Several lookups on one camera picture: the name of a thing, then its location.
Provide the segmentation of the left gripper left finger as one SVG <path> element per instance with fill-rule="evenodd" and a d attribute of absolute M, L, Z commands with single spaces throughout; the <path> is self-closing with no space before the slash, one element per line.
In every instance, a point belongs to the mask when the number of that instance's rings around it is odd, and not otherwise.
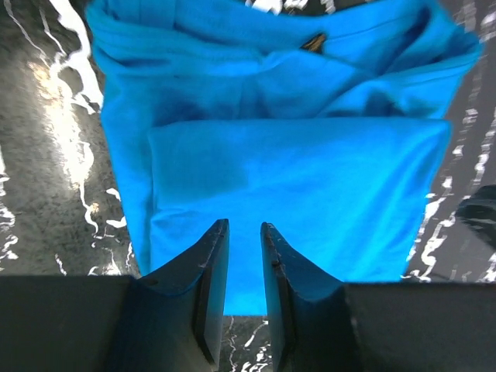
<path fill-rule="evenodd" d="M 216 371 L 229 223 L 154 272 L 4 276 L 3 371 Z"/>

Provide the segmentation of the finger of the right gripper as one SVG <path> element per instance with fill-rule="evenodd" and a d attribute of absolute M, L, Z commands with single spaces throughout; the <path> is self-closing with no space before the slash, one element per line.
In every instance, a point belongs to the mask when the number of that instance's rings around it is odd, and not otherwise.
<path fill-rule="evenodd" d="M 494 184 L 482 186 L 469 198 L 462 200 L 455 216 L 480 240 L 495 248 Z"/>

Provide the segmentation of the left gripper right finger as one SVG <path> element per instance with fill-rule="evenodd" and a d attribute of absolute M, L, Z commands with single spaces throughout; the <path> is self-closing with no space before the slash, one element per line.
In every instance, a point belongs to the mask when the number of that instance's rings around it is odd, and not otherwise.
<path fill-rule="evenodd" d="M 275 371 L 493 371 L 495 287 L 343 283 L 261 227 Z"/>

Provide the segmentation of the blue t shirt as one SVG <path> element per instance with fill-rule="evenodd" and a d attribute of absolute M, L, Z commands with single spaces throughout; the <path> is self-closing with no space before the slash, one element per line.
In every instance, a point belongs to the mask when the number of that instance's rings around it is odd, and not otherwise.
<path fill-rule="evenodd" d="M 401 278 L 482 51 L 438 2 L 94 1 L 87 21 L 141 274 L 228 219 L 228 315 L 266 311 L 263 222 L 341 281 Z"/>

